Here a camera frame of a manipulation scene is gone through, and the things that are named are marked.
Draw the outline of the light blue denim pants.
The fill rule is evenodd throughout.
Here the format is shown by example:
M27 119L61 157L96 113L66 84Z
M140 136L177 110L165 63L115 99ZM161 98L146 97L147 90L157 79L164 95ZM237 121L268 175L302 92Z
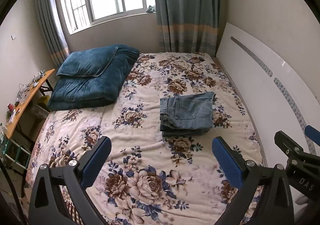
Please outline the light blue denim pants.
M214 92L160 99L160 131L206 131L213 125Z

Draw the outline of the white headboard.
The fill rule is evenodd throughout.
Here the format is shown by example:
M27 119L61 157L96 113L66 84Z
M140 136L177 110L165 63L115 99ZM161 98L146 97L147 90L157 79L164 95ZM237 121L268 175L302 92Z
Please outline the white headboard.
M264 163L285 165L285 154L274 143L283 131L307 153L319 146L304 135L319 129L319 103L300 76L267 45L227 23L216 54L244 100L263 148Z

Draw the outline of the wooden side desk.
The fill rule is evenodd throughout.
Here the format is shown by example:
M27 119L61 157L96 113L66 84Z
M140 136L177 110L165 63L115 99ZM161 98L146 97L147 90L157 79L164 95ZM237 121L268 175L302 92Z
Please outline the wooden side desk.
M5 143L3 154L7 159L11 160L24 170L28 167L31 152L19 145L12 136L16 131L30 143L30 148L33 149L35 141L22 131L20 119L26 109L31 105L32 99L38 91L42 95L53 91L53 87L48 78L51 77L54 72L55 69L51 69L45 71L44 74L40 73L40 78L36 80L36 82L33 82L32 85L26 87L26 95L22 97L16 106L14 106L9 122L4 126L4 135L8 141Z

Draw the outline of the floral bed blanket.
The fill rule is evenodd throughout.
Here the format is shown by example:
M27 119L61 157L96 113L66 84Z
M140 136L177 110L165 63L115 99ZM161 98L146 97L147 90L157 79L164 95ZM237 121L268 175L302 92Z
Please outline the floral bed blanket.
M215 94L210 131L162 136L161 98L209 91ZM213 156L215 137L244 159L263 161L241 98L208 54L141 54L115 104L50 113L27 183L41 164L64 166L102 136L112 151L87 193L108 224L214 224L237 193Z

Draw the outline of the dark blue folded pants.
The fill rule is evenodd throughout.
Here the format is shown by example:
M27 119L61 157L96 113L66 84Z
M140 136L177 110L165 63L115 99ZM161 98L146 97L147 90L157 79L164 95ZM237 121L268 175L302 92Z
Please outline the dark blue folded pants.
M163 122L160 124L160 131L164 137L170 136L191 136L191 135L203 135L210 131L211 128L204 129L180 129L175 126L166 126Z

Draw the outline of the teal folded quilt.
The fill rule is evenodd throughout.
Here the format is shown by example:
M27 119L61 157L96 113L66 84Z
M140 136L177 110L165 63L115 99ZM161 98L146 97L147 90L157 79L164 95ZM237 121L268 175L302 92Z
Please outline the teal folded quilt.
M139 54L123 44L71 53L57 71L48 107L59 111L115 103Z

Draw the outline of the teal striped right curtain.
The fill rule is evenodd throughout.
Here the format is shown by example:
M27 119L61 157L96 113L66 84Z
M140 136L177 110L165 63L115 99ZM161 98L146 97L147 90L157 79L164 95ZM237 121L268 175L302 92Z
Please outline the teal striped right curtain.
M161 52L216 55L226 0L155 0L155 8Z

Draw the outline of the teal striped curtain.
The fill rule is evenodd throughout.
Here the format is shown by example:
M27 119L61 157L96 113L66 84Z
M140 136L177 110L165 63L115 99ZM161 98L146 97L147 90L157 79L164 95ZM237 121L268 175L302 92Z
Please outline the teal striped curtain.
M60 67L69 56L69 48L63 33L55 0L34 0L41 33L48 47L49 55Z
M155 8L161 52L216 55L226 0L155 0Z

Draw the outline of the teal striped left curtain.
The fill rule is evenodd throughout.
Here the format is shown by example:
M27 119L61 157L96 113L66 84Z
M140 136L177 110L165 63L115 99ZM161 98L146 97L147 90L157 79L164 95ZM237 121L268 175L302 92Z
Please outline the teal striped left curtain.
M49 55L60 67L69 56L69 48L63 33L55 0L34 0L41 33L48 47Z

